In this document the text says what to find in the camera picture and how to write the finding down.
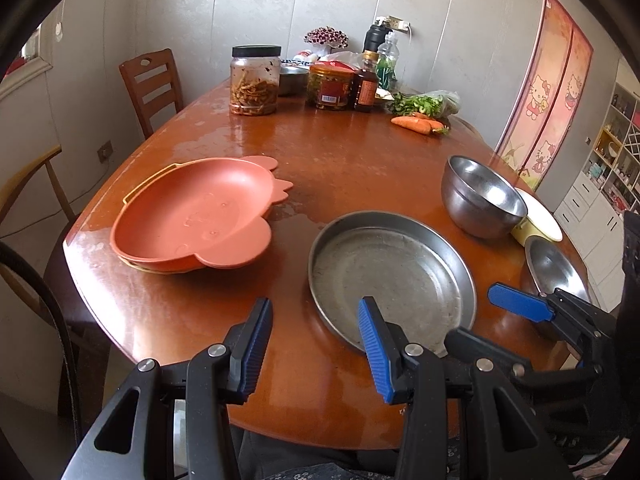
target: metal screw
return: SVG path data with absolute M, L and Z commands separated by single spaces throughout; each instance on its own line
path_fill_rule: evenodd
M 221 344 L 211 345 L 207 350 L 209 357 L 220 357 L 221 355 L 224 355 L 225 352 L 226 352 L 226 346 Z
M 494 369 L 494 363 L 486 357 L 478 359 L 478 361 L 476 361 L 476 366 L 481 372 L 490 372 Z
M 516 377 L 522 377 L 524 375 L 524 366 L 520 363 L 516 363 L 513 365 L 513 375 Z
M 404 347 L 404 351 L 407 355 L 411 355 L 412 357 L 418 357 L 418 355 L 422 355 L 424 352 L 424 348 L 416 343 L 409 343 Z
M 156 366 L 156 362 L 153 359 L 145 359 L 138 363 L 138 370 L 148 372 L 149 370 L 153 370 L 154 366 Z

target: cabinet door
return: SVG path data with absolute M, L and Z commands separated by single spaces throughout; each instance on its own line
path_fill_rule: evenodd
M 556 212 L 554 213 L 556 220 L 560 224 L 560 227 L 564 229 L 564 232 L 567 233 L 568 237 L 571 240 L 574 240 L 575 230 L 578 228 L 578 219 L 569 209 L 569 206 L 562 202 Z
M 622 220 L 616 218 L 604 238 L 598 242 L 584 263 L 591 275 L 591 281 L 599 284 L 622 259 L 625 231 Z
M 593 201 L 596 200 L 600 192 L 591 179 L 583 172 L 578 173 L 578 178 L 576 178 L 574 182 L 574 188 L 580 193 L 580 196 L 588 205 L 593 204 Z
M 569 206 L 569 209 L 578 220 L 582 220 L 589 209 L 589 204 L 584 201 L 580 193 L 575 190 L 575 187 L 572 187 L 566 194 L 564 203 Z
M 622 260 L 620 260 L 609 275 L 598 285 L 598 290 L 604 300 L 604 304 L 600 306 L 603 310 L 611 312 L 618 306 L 620 299 L 622 299 L 622 287 L 624 285 L 625 273 L 622 271 Z
M 620 218 L 600 193 L 580 220 L 575 235 L 571 238 L 580 256 L 585 258 L 609 232 L 609 228 L 616 220 L 620 221 Z

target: table top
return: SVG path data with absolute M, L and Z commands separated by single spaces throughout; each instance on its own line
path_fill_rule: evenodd
M 397 447 L 400 406 L 376 393 L 364 355 L 321 321 L 306 278 L 309 249 L 320 230 L 345 213 L 379 209 L 434 228 L 462 256 L 476 282 L 473 331 L 531 359 L 536 369 L 559 368 L 563 344 L 542 338 L 525 319 L 489 304 L 494 282 L 518 286 L 525 261 L 512 237 L 473 238 L 450 220 L 440 198 L 447 157 L 470 156 L 512 184 L 523 181 L 455 118 L 445 137 L 423 137 L 393 126 L 382 112 L 332 112 L 283 98 L 277 113 L 230 116 L 228 86 L 203 95 L 146 140 L 110 177 L 65 241 L 71 275 L 89 310 L 132 360 L 188 360 L 221 342 L 244 321 L 257 296 L 274 305 L 274 325 L 256 392 L 230 420 L 292 442 L 351 449 Z M 269 222 L 273 239 L 254 263 L 233 270 L 201 269 L 158 275 L 122 263 L 109 245 L 123 197 L 172 162 L 210 156 L 269 155 L 274 174 L 290 180 L 289 199 Z M 586 268 L 565 236 L 562 252 L 586 282 Z M 450 426 L 456 424 L 450 410 Z

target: jar label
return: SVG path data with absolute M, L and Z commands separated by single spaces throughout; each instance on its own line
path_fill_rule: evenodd
M 340 81 L 322 81 L 320 83 L 320 102 L 336 104 L 342 96 L 342 86 Z
M 376 89 L 378 83 L 374 81 L 363 81 L 360 87 L 360 94 L 358 94 L 358 104 L 371 106 L 376 98 Z

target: pink curtain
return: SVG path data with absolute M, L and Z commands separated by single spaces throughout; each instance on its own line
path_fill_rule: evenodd
M 558 0 L 545 0 L 529 73 L 497 152 L 536 189 L 577 108 L 593 49 Z

